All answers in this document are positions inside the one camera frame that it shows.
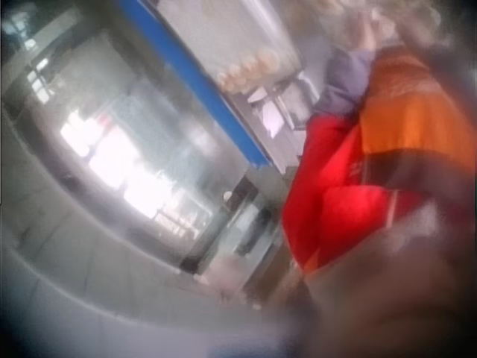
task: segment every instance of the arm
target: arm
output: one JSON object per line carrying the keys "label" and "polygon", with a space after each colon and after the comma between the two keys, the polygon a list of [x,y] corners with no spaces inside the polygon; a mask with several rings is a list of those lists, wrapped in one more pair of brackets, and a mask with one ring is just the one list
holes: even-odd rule
{"label": "arm", "polygon": [[326,73],[326,84],[315,114],[348,116],[361,103],[369,84],[375,51],[337,49]]}
{"label": "arm", "polygon": [[377,39],[369,13],[358,13],[350,20],[348,30],[353,50],[336,49],[315,114],[348,116],[360,105],[367,90]]}

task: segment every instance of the blue frame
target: blue frame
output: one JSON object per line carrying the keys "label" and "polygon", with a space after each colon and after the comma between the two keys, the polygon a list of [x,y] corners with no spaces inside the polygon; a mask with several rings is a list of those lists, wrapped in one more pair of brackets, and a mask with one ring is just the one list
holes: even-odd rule
{"label": "blue frame", "polygon": [[142,32],[155,52],[169,63],[179,78],[192,90],[225,133],[255,167],[270,162],[227,106],[215,86],[200,70],[173,34],[156,20],[138,0],[119,0],[122,10]]}

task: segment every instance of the hand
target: hand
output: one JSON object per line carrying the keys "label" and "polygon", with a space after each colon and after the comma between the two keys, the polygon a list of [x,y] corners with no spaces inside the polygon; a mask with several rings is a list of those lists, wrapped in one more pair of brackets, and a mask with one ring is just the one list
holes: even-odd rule
{"label": "hand", "polygon": [[348,31],[353,50],[375,51],[377,49],[378,41],[369,12],[361,11],[354,14],[348,23]]}

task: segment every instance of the bright light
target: bright light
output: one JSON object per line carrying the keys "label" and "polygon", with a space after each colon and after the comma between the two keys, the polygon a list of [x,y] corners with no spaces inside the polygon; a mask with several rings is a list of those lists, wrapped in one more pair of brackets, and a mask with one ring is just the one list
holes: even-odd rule
{"label": "bright light", "polygon": [[37,74],[35,72],[30,72],[27,75],[27,79],[30,83],[32,83],[33,81],[35,81],[37,79]]}
{"label": "bright light", "polygon": [[69,144],[70,147],[76,152],[77,155],[84,158],[89,153],[89,148],[83,143],[78,132],[69,124],[65,123],[61,128],[61,136]]}
{"label": "bright light", "polygon": [[89,166],[105,184],[118,189],[130,176],[137,158],[139,152],[133,143],[116,128],[101,141]]}
{"label": "bright light", "polygon": [[35,41],[33,39],[26,40],[25,41],[25,47],[26,47],[27,50],[31,50],[33,48],[36,48],[37,47],[37,41]]}
{"label": "bright light", "polygon": [[39,79],[37,79],[36,81],[34,81],[31,84],[31,88],[33,88],[33,91],[35,91],[35,92],[38,92],[40,90],[40,88],[42,88],[42,87],[43,87],[42,81],[40,81]]}
{"label": "bright light", "polygon": [[44,58],[43,60],[40,61],[40,63],[38,63],[37,70],[41,71],[42,69],[46,67],[46,65],[48,65],[48,58]]}
{"label": "bright light", "polygon": [[156,178],[143,168],[136,168],[128,178],[124,199],[152,219],[157,209],[170,200],[173,186],[174,183],[164,177]]}
{"label": "bright light", "polygon": [[50,95],[46,92],[46,89],[42,88],[40,91],[37,92],[37,98],[45,104],[50,99]]}
{"label": "bright light", "polygon": [[79,117],[77,110],[70,113],[68,122],[78,132],[81,139],[88,145],[95,144],[101,138],[104,131],[94,119],[87,119],[86,121],[82,120]]}

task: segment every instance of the purple sleeve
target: purple sleeve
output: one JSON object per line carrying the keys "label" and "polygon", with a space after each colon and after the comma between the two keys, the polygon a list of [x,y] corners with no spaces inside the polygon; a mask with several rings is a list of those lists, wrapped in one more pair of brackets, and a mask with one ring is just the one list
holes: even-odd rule
{"label": "purple sleeve", "polygon": [[348,116],[360,105],[369,84],[374,51],[335,51],[328,64],[324,91],[315,114]]}

